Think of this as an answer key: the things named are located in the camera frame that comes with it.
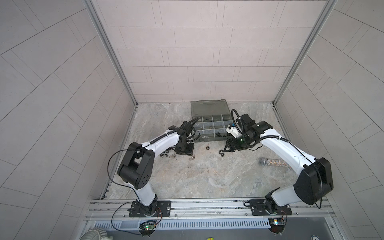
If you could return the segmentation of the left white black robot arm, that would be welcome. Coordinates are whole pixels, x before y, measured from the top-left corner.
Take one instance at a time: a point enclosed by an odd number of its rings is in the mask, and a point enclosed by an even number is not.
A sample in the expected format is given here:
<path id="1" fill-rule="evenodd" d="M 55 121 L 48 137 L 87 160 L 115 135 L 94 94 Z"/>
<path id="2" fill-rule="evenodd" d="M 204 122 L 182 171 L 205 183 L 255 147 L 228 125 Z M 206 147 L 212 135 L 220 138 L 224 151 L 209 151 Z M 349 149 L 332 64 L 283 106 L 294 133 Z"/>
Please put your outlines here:
<path id="1" fill-rule="evenodd" d="M 180 127 L 171 126 L 153 140 L 129 145 L 118 168 L 118 176 L 134 190 L 143 207 L 156 207 L 157 196 L 149 184 L 155 158 L 168 149 L 174 149 L 177 155 L 192 156 L 195 146 L 192 132 L 198 120 L 184 121 Z"/>

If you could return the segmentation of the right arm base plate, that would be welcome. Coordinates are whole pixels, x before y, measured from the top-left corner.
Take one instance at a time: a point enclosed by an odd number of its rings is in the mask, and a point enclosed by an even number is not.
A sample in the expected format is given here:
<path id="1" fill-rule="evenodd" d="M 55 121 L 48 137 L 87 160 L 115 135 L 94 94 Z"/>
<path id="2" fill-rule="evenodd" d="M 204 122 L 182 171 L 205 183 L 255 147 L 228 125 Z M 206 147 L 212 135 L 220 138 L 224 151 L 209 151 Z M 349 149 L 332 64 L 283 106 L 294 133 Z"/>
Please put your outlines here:
<path id="1" fill-rule="evenodd" d="M 293 214 L 290 205 L 277 207 L 277 209 L 269 211 L 265 204 L 265 200 L 248 200 L 243 203 L 243 206 L 251 210 L 252 216 L 290 216 Z"/>

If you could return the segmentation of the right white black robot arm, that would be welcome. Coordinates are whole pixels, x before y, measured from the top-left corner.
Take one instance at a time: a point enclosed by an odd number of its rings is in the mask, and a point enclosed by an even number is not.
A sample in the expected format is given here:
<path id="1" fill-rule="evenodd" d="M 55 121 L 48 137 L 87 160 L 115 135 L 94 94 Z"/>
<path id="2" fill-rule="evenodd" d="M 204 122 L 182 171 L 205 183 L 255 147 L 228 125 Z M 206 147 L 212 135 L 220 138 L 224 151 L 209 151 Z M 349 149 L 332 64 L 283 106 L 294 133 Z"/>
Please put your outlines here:
<path id="1" fill-rule="evenodd" d="M 231 110 L 231 117 L 233 123 L 226 128 L 228 137 L 222 154 L 256 151 L 257 144 L 261 144 L 275 152 L 298 175 L 293 185 L 277 188 L 266 195 L 266 212 L 276 215 L 280 208 L 297 202 L 321 208 L 322 198 L 334 188 L 330 162 L 302 151 L 265 121 L 257 123 L 248 114 L 240 116 L 235 109 Z"/>

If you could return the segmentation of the grey compartment organizer box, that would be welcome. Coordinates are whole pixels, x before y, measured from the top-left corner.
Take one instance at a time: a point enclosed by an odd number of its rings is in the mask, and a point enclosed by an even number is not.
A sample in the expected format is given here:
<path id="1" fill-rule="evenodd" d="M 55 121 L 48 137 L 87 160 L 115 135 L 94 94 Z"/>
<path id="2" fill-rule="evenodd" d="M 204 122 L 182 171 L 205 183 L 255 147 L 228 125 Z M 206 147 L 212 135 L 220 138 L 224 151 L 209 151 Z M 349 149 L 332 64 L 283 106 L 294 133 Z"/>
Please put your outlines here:
<path id="1" fill-rule="evenodd" d="M 197 142 L 225 141 L 226 128 L 233 123 L 226 100 L 191 101 L 192 118 L 199 117 L 194 124 L 200 134 Z"/>

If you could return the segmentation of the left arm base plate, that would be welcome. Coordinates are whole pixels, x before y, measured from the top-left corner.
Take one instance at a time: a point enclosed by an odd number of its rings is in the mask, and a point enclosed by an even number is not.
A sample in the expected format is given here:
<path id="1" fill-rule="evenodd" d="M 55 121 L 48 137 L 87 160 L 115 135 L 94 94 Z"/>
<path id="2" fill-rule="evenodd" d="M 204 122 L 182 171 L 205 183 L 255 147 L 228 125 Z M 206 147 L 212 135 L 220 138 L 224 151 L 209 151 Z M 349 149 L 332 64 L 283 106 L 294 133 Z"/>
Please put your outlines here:
<path id="1" fill-rule="evenodd" d="M 130 218 L 150 218 L 150 217 L 169 217 L 171 211 L 171 201 L 157 201 L 144 206 L 139 201 L 134 201 L 128 209 Z"/>

